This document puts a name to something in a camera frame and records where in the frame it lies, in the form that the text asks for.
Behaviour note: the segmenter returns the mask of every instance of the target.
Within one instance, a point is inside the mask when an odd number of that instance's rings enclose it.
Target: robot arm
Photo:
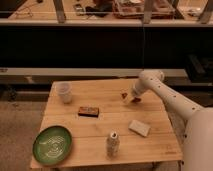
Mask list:
[[[184,119],[189,119],[193,113],[202,109],[199,104],[189,100],[180,93],[162,83],[164,74],[161,71],[142,71],[138,81],[133,85],[132,96],[138,97],[147,89],[154,91],[166,104]]]
[[[213,108],[204,108],[162,83],[161,71],[142,71],[132,87],[138,97],[147,89],[154,91],[176,114],[185,118],[186,125],[182,171],[213,170]]]

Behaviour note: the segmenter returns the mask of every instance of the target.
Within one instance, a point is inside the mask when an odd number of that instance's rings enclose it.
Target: bottle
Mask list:
[[[119,144],[118,134],[115,131],[111,132],[106,140],[107,155],[109,157],[115,157],[117,155]]]

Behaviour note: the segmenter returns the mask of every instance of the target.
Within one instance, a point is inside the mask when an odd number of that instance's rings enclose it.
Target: plastic cup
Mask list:
[[[71,86],[68,82],[57,83],[56,91],[63,103],[70,103],[72,100]]]

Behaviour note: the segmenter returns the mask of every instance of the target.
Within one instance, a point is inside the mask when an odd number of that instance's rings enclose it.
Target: green plate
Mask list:
[[[72,136],[62,126],[43,130],[33,144],[33,155],[43,165],[55,165],[64,160],[70,152]]]

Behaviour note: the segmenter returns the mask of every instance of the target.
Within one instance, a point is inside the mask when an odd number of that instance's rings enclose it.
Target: white sponge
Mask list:
[[[149,133],[150,125],[142,123],[137,120],[132,120],[132,122],[129,125],[129,129],[132,131],[137,132],[138,134],[146,137]]]

